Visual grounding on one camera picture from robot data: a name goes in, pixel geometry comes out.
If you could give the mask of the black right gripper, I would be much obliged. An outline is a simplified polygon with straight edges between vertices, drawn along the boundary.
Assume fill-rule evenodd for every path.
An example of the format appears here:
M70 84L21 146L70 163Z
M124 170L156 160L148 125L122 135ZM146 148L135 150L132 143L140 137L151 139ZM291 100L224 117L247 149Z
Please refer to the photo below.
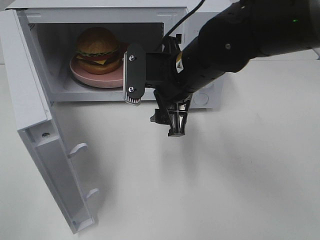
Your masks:
M164 37L162 53L181 51L182 34ZM208 47L188 45L180 53L183 70L177 70L178 55L166 59L150 59L146 64L146 84L155 89L154 96L158 108L150 118L152 123L168 125L169 137L186 134L188 111L192 95L224 73L240 70L240 60L230 50L210 52Z

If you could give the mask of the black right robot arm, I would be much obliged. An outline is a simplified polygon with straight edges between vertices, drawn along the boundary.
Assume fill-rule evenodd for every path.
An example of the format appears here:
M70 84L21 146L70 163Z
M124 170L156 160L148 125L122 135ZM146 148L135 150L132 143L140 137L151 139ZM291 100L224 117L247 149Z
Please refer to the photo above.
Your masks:
M320 46L317 0L240 0L209 19L184 48L169 34L146 56L146 86L158 107L151 121L183 136L193 93L251 59Z

